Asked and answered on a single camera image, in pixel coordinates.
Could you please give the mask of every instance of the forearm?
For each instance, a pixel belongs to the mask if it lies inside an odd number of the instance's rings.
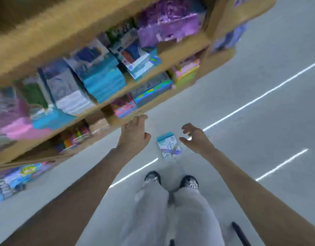
[[[315,227],[222,152],[213,149],[202,156],[219,172],[266,246],[315,245]]]
[[[93,169],[14,232],[3,245],[74,246],[112,181],[130,160],[129,154],[112,149]]]

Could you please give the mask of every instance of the sneaker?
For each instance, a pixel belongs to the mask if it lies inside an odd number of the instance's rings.
[[[159,182],[161,185],[161,176],[159,175],[158,172],[151,171],[146,175],[144,181],[156,181]]]
[[[183,187],[191,187],[198,190],[198,181],[195,177],[191,175],[186,175],[184,178],[182,178],[180,182],[180,188]]]

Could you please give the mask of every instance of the hand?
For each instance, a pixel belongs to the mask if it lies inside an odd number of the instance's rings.
[[[187,123],[181,128],[184,134],[192,137],[192,140],[187,140],[184,137],[180,137],[179,140],[189,149],[200,155],[211,152],[215,149],[214,145],[210,142],[203,130],[193,126],[191,123]]]
[[[147,115],[135,116],[122,126],[117,149],[135,157],[147,146],[151,139],[151,135],[145,132],[147,118]]]

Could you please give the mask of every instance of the white line on floor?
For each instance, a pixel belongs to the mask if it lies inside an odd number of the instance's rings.
[[[254,100],[252,100],[251,102],[245,104],[244,106],[240,107],[239,109],[235,110],[234,112],[230,113],[229,115],[225,116],[224,118],[222,118],[222,119],[216,121],[215,123],[209,125],[208,127],[204,128],[203,131],[207,131],[209,128],[212,128],[214,125],[217,125],[218,123],[220,123],[220,122],[226,120],[227,118],[231,117],[232,115],[236,114],[237,112],[241,111],[242,109],[244,109],[244,108],[248,107],[249,105],[255,103],[256,101],[262,99],[263,97],[265,97],[265,96],[268,95],[269,93],[271,93],[271,92],[277,90],[278,88],[282,87],[282,86],[285,85],[286,83],[288,83],[288,82],[290,82],[291,80],[295,79],[296,77],[298,77],[299,75],[303,74],[303,73],[306,72],[307,70],[310,70],[310,69],[311,69],[312,67],[314,67],[314,66],[315,66],[315,63],[313,63],[312,65],[310,65],[310,66],[308,66],[307,68],[303,69],[303,70],[300,71],[299,73],[295,74],[293,77],[291,77],[291,78],[285,80],[285,81],[284,81],[283,83],[281,83],[280,85],[278,85],[278,86],[272,88],[271,90],[267,91],[265,94],[263,94],[263,95],[257,97],[256,99],[254,99]],[[153,163],[156,162],[157,160],[158,160],[158,158],[156,158],[155,160],[151,161],[150,163],[144,165],[143,167],[137,169],[136,171],[132,172],[131,174],[128,174],[126,177],[124,177],[124,178],[122,178],[121,180],[119,180],[119,181],[115,182],[114,184],[112,184],[109,188],[116,186],[117,184],[119,184],[119,183],[121,183],[122,181],[126,180],[127,178],[129,178],[129,177],[132,176],[133,174],[135,174],[135,173],[139,172],[140,170],[143,170],[145,167],[148,167],[149,165],[153,164]]]
[[[304,72],[306,72],[307,70],[310,70],[312,67],[315,66],[315,63],[313,63],[311,66],[308,66],[306,69],[303,69],[302,71],[300,71],[299,73],[295,74],[293,77],[285,80],[283,83],[281,83],[280,85],[276,86],[275,88],[272,88],[270,91],[267,91],[265,94],[257,97],[256,99],[252,100],[251,102],[245,104],[244,106],[242,106],[241,108],[235,110],[234,112],[230,113],[229,115],[225,116],[224,118],[220,119],[219,121],[216,121],[215,123],[211,124],[210,126],[206,127],[203,129],[203,131],[208,130],[209,128],[213,127],[214,125],[217,125],[218,123],[222,122],[223,120],[226,120],[227,118],[229,118],[230,116],[236,114],[237,112],[241,111],[242,109],[248,107],[249,105],[255,103],[256,101],[262,99],[263,97],[265,97],[266,95],[268,95],[269,93],[277,90],[278,88],[282,87],[283,85],[285,85],[286,83],[290,82],[291,80],[295,79],[296,77],[298,77],[299,75],[303,74]]]
[[[154,162],[156,162],[159,158],[156,158],[155,160],[151,161],[150,163],[142,166],[141,168],[137,169],[136,171],[132,172],[131,174],[128,174],[126,177],[123,177],[121,180],[115,182],[114,184],[110,185],[109,188],[116,186],[117,184],[121,183],[122,181],[126,180],[127,178],[129,178],[130,176],[134,175],[135,173],[139,172],[140,170],[143,170],[145,167],[148,167],[149,165],[153,164]]]
[[[286,161],[284,161],[282,164],[279,164],[277,167],[275,167],[274,169],[270,170],[269,172],[265,173],[264,175],[260,176],[259,178],[256,179],[256,181],[262,180],[264,177],[267,177],[268,175],[276,172],[279,168],[283,167],[284,165],[286,165],[287,163],[290,163],[292,160],[294,160],[296,157],[300,156],[301,154],[304,154],[305,152],[307,152],[308,149],[304,149],[301,152],[293,155],[291,158],[287,159]]]

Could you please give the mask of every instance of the person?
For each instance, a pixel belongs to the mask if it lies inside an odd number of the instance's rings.
[[[135,116],[123,125],[116,148],[1,245],[75,245],[116,175],[150,141],[151,135],[145,132],[146,119],[146,115]],[[190,123],[182,129],[192,140],[180,137],[180,141],[219,172],[266,246],[315,245],[311,223],[216,149],[201,129]],[[218,221],[197,190],[196,179],[186,176],[180,187],[175,202],[180,213],[177,230],[181,233],[174,239],[175,245],[223,245]],[[146,176],[137,198],[123,231],[122,245],[164,245],[168,193],[160,186],[156,172]]]

